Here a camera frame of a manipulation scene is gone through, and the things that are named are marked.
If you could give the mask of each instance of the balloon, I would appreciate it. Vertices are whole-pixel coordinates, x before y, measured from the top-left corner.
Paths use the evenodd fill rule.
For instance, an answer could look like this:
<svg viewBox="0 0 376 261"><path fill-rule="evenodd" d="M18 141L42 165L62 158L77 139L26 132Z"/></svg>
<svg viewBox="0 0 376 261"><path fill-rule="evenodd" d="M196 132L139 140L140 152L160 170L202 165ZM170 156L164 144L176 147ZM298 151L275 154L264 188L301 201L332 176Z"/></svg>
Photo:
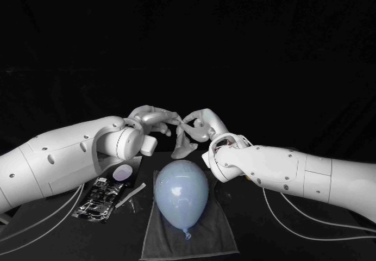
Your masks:
<svg viewBox="0 0 376 261"><path fill-rule="evenodd" d="M186 233L196 224L209 196L206 175L200 167L188 160L169 163L156 180L154 198L159 210L172 225Z"/></svg>

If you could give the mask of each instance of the black background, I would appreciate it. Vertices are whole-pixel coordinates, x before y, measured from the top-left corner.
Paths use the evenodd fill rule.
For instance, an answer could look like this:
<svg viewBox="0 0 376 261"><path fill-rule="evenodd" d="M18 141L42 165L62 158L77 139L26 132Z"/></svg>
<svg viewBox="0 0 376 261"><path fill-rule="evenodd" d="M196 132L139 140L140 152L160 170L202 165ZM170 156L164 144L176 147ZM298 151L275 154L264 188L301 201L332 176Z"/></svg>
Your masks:
<svg viewBox="0 0 376 261"><path fill-rule="evenodd" d="M254 145L375 163L375 9L365 0L5 2L0 152L147 104L182 117L211 108ZM175 149L172 131L153 133L156 151Z"/></svg>

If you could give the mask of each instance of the table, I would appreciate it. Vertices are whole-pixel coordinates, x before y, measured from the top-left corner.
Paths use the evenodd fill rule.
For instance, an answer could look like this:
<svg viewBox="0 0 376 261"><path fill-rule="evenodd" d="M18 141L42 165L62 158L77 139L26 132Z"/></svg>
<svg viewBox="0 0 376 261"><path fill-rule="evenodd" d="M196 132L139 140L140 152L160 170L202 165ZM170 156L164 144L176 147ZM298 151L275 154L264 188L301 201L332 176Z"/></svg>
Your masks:
<svg viewBox="0 0 376 261"><path fill-rule="evenodd" d="M203 153L205 151L195 151L185 159L193 161L206 170L208 167L200 158ZM20 250L0 256L0 260L22 260L25 257L39 261L139 260L153 204L153 171L162 170L172 161L172 152L156 152L152 157L143 158L136 188L143 182L147 186L137 194L141 207L139 212L131 213L123 206L118 212L113 213L105 225L69 216L42 239ZM92 183L94 180L85 187L82 198ZM26 203L7 225L2 238L43 219L64 205L72 194ZM293 209L280 193L267 190L267 196L275 215L298 233L326 238L368 235L368 232L330 227L309 220ZM273 217L262 189L245 177L238 177L226 183L218 182L216 197L229 220L241 254L195 260L244 260L245 258L247 260L288 258L290 261L375 260L376 245L372 239L323 242L303 239L291 234ZM288 196L288 199L316 218L358 225L346 209L294 196ZM74 202L38 227L0 243L0 252L16 248L41 236L61 221L72 204Z"/></svg>

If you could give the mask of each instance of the towel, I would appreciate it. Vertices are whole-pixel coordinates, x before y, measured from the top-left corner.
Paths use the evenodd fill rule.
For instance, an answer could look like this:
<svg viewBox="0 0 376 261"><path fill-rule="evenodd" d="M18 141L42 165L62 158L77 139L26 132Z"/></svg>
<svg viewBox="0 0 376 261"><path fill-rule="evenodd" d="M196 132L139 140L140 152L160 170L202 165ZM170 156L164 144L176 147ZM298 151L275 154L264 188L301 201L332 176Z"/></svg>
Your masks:
<svg viewBox="0 0 376 261"><path fill-rule="evenodd" d="M159 171L154 171L154 184L157 175ZM239 253L229 222L213 194L218 179L211 170L205 171L205 175L209 198L198 223L190 228L192 239L186 240L183 231L169 223L154 201L140 260L179 260Z"/></svg>

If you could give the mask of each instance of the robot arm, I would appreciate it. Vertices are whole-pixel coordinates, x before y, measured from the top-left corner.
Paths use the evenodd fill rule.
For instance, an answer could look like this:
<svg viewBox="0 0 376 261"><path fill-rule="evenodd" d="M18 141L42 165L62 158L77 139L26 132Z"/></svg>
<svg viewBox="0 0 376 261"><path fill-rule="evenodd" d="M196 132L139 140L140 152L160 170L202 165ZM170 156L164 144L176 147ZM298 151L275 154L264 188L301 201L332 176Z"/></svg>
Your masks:
<svg viewBox="0 0 376 261"><path fill-rule="evenodd" d="M146 105L126 119L110 116L52 130L2 155L0 213L77 188L139 152L152 156L157 140L146 132L163 121L179 124L175 114Z"/></svg>
<svg viewBox="0 0 376 261"><path fill-rule="evenodd" d="M215 126L195 113L208 129ZM224 124L218 116L211 120ZM195 128L182 127L193 139L200 136ZM225 133L225 130L222 126L213 128L209 151L202 156L222 182L247 175L260 187L340 206L376 223L376 164L317 157L285 148L254 146L242 135Z"/></svg>

